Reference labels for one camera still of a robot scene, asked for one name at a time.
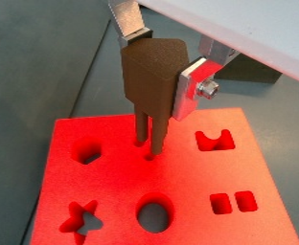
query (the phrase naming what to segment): metal bracket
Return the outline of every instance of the metal bracket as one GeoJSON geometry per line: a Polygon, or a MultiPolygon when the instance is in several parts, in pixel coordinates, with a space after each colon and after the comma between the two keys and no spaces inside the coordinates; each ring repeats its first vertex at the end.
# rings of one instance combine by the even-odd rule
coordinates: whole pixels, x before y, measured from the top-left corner
{"type": "Polygon", "coordinates": [[[207,35],[200,37],[199,52],[203,54],[179,76],[172,117],[181,121],[195,110],[197,98],[211,100],[219,90],[219,84],[211,79],[215,73],[239,55],[223,43],[207,35]]]}
{"type": "Polygon", "coordinates": [[[135,0],[108,0],[112,22],[122,49],[140,38],[151,38],[153,31],[144,26],[139,4],[135,0]]]}

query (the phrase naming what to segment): star-shaped hole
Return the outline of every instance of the star-shaped hole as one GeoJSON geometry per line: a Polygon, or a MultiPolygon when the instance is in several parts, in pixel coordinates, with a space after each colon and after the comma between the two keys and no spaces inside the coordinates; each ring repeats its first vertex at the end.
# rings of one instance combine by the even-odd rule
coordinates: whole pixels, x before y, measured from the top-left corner
{"type": "Polygon", "coordinates": [[[97,201],[90,201],[84,207],[76,202],[69,205],[70,218],[61,224],[61,233],[73,233],[74,244],[82,245],[88,231],[98,230],[104,223],[94,216],[97,201]]]}

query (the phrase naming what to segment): rectangular hole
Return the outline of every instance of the rectangular hole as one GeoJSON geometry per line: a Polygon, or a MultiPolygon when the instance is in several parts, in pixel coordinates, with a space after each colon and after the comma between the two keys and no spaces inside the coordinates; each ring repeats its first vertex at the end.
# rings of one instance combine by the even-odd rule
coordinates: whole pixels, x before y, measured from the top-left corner
{"type": "Polygon", "coordinates": [[[256,202],[251,191],[235,192],[236,205],[240,212],[256,211],[256,202]]]}
{"type": "Polygon", "coordinates": [[[227,214],[232,212],[228,196],[225,193],[209,195],[209,201],[215,214],[227,214]]]}

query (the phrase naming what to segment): pentagon-shaped hole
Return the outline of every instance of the pentagon-shaped hole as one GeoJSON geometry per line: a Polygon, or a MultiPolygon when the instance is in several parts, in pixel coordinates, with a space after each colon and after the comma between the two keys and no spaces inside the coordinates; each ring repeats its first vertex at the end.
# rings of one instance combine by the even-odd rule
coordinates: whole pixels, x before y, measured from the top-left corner
{"type": "Polygon", "coordinates": [[[74,142],[72,158],[82,165],[92,164],[102,156],[101,144],[98,140],[84,138],[74,142]]]}

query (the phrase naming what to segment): cutout hole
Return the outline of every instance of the cutout hole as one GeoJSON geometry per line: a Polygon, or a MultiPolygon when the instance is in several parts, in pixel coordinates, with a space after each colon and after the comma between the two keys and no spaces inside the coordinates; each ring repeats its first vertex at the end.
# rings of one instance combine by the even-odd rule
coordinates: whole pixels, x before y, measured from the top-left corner
{"type": "Polygon", "coordinates": [[[256,211],[256,202],[251,191],[235,192],[236,205],[240,212],[256,211]]]}
{"type": "Polygon", "coordinates": [[[145,142],[140,142],[137,139],[135,139],[135,147],[143,147],[145,142]]]}
{"type": "Polygon", "coordinates": [[[144,160],[149,161],[149,162],[153,161],[155,160],[155,154],[152,154],[152,153],[145,154],[144,155],[144,160]]]}
{"type": "Polygon", "coordinates": [[[76,202],[69,205],[70,217],[61,224],[58,231],[61,233],[72,233],[74,236],[74,245],[82,245],[86,233],[90,230],[98,230],[104,223],[94,216],[97,201],[90,201],[85,206],[80,206],[76,202]]]}
{"type": "Polygon", "coordinates": [[[104,222],[90,212],[82,214],[84,225],[77,230],[78,234],[86,235],[89,231],[94,231],[102,228],[104,222]]]}
{"type": "Polygon", "coordinates": [[[101,156],[101,145],[97,140],[85,138],[74,143],[72,158],[82,165],[92,164],[101,156]]]}
{"type": "Polygon", "coordinates": [[[141,228],[157,234],[169,227],[173,208],[169,199],[160,193],[144,195],[136,205],[136,220],[141,228]]]}
{"type": "Polygon", "coordinates": [[[201,131],[195,132],[196,146],[200,151],[228,150],[235,148],[231,133],[227,129],[221,131],[219,139],[209,139],[201,131]]]}
{"type": "Polygon", "coordinates": [[[209,201],[215,214],[227,214],[232,212],[228,196],[225,193],[209,195],[209,201]]]}

